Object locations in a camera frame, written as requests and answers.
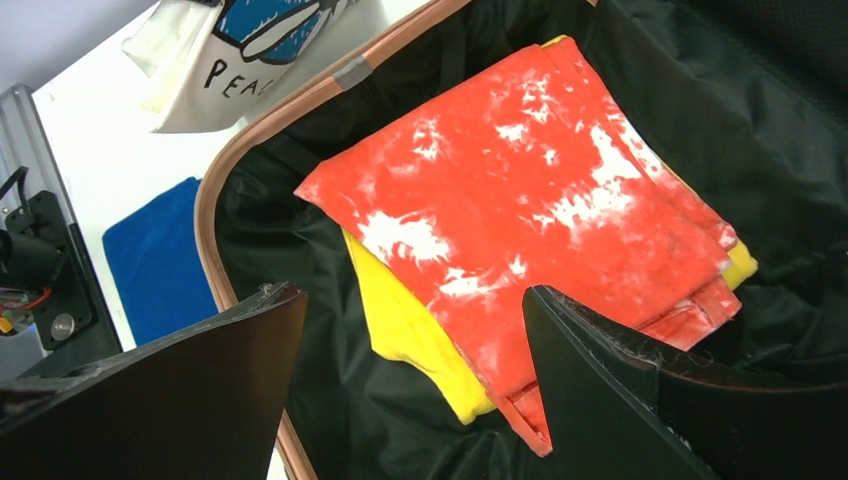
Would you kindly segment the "red white patterned cloth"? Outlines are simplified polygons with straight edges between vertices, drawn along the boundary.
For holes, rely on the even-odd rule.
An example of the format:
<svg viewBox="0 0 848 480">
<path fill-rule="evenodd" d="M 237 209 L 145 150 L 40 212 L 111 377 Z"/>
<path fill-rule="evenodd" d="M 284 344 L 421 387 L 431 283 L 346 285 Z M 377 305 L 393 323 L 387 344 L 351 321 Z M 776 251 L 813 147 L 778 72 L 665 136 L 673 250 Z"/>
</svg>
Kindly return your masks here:
<svg viewBox="0 0 848 480">
<path fill-rule="evenodd" d="M 524 292 L 556 287 L 639 331 L 730 263 L 545 45 L 322 162 L 296 189 L 421 302 L 539 456 L 552 443 Z"/>
</svg>

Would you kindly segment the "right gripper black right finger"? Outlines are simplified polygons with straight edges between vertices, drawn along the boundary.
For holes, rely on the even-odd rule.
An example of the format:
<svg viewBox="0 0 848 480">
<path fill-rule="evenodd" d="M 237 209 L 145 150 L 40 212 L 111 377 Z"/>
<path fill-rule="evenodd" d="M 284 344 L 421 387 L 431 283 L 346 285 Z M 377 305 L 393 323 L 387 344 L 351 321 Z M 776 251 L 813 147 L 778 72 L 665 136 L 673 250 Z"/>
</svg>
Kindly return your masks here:
<svg viewBox="0 0 848 480">
<path fill-rule="evenodd" d="M 681 351 L 549 286 L 525 329 L 565 479 L 843 479 L 847 383 Z"/>
</svg>

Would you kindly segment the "yellow cloth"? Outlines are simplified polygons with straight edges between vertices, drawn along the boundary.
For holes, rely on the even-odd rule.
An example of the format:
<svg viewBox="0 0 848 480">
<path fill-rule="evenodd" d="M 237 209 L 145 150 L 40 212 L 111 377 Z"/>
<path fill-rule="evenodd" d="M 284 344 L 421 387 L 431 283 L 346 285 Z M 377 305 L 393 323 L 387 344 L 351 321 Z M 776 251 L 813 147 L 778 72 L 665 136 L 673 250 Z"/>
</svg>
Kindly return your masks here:
<svg viewBox="0 0 848 480">
<path fill-rule="evenodd" d="M 668 201 L 707 231 L 727 252 L 730 263 L 710 281 L 639 331 L 688 350 L 725 324 L 741 308 L 732 292 L 758 269 L 757 261 L 722 220 L 645 143 L 588 65 L 576 42 L 566 36 L 546 43 L 557 59 L 572 65 L 615 134 Z M 343 234 L 359 281 L 372 350 L 390 361 L 408 363 L 432 380 L 463 425 L 494 410 L 483 385 L 447 334 L 421 302 L 349 232 Z"/>
</svg>

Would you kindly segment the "blue towel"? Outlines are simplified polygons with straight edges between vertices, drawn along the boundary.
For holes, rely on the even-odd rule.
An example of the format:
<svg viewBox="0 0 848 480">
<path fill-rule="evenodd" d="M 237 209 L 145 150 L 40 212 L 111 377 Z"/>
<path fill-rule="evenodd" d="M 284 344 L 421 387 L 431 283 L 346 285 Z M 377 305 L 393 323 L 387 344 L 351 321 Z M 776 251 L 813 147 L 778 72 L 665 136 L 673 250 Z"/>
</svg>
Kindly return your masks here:
<svg viewBox="0 0 848 480">
<path fill-rule="evenodd" d="M 107 229 L 104 253 L 138 346 L 218 313 L 196 248 L 189 177 Z"/>
</svg>

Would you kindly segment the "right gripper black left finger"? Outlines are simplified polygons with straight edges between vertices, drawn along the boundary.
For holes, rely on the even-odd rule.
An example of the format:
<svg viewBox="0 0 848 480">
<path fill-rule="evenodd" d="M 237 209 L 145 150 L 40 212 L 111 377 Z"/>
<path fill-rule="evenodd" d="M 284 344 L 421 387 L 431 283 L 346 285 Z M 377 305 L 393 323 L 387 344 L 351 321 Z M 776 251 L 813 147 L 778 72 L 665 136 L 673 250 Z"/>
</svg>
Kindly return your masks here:
<svg viewBox="0 0 848 480">
<path fill-rule="evenodd" d="M 267 284 L 222 312 L 61 376 L 1 386 L 5 479 L 263 479 L 307 306 Z"/>
</svg>

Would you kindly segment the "white shirt blue print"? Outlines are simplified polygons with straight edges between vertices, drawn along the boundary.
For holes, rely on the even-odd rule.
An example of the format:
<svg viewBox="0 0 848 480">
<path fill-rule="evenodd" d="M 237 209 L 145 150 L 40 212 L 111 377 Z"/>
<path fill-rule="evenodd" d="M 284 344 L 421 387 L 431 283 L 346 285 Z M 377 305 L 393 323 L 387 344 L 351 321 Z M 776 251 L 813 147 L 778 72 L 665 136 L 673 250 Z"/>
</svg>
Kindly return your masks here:
<svg viewBox="0 0 848 480">
<path fill-rule="evenodd" d="M 233 126 L 348 1 L 161 1 L 122 44 L 149 81 L 141 102 L 159 134 Z"/>
</svg>

